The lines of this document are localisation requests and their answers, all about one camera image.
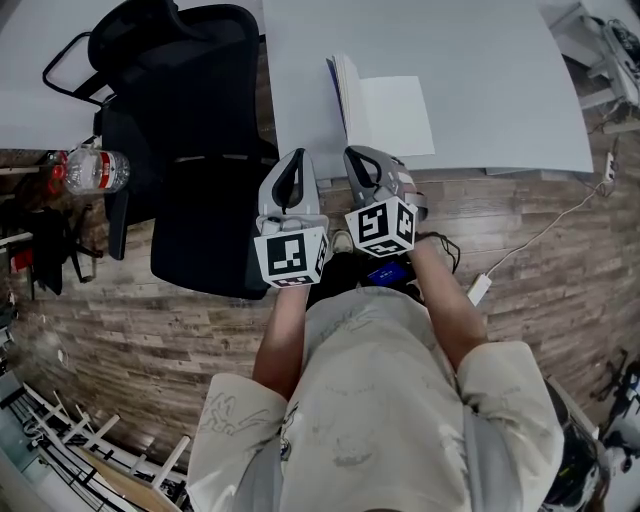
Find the electrical outlet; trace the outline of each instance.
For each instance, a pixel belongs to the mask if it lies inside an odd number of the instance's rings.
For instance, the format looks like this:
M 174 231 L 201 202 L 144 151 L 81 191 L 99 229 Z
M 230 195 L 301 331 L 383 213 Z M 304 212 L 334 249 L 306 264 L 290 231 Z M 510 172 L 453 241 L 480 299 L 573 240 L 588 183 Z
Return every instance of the electrical outlet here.
M 616 179 L 616 161 L 611 153 L 607 153 L 607 166 L 604 169 L 604 181 L 607 183 Z

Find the chair seat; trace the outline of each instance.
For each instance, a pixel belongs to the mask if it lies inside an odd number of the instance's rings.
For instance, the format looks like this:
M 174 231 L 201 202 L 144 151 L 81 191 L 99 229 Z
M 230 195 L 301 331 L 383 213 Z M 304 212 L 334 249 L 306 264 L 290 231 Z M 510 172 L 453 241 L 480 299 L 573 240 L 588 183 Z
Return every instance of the chair seat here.
M 195 291 L 261 299 L 253 238 L 260 184 L 270 167 L 247 160 L 206 159 L 170 169 L 156 217 L 151 272 Z

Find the white paper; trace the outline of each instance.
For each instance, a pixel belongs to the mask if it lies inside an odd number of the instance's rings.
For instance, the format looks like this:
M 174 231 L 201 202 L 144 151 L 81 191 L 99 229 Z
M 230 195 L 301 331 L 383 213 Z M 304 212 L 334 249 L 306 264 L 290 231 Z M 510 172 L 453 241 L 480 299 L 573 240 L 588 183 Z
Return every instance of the white paper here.
M 335 55 L 333 62 L 340 88 L 340 102 L 342 103 L 348 144 L 350 146 L 370 146 L 371 129 L 362 97 L 358 69 L 351 59 L 343 53 Z
M 371 133 L 367 145 L 398 157 L 435 154 L 417 76 L 367 78 L 360 86 Z

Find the plastic water bottle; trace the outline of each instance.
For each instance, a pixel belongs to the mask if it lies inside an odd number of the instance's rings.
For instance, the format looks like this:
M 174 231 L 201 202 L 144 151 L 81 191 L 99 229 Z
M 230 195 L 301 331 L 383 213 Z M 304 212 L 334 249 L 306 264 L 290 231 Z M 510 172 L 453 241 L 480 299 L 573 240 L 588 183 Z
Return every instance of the plastic water bottle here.
M 129 168 L 122 153 L 79 148 L 62 157 L 62 164 L 53 168 L 53 178 L 64 180 L 67 190 L 75 195 L 108 194 L 124 187 Z

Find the chair backrest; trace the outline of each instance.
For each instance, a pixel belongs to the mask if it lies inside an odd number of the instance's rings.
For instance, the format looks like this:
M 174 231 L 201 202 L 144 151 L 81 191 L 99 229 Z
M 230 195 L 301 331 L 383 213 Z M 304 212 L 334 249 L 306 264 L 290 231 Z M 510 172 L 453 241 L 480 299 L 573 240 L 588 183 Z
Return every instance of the chair backrest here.
M 154 152 L 252 156 L 258 45 L 256 21 L 241 7 L 178 13 L 168 0 L 128 0 L 93 30 L 89 60 Z

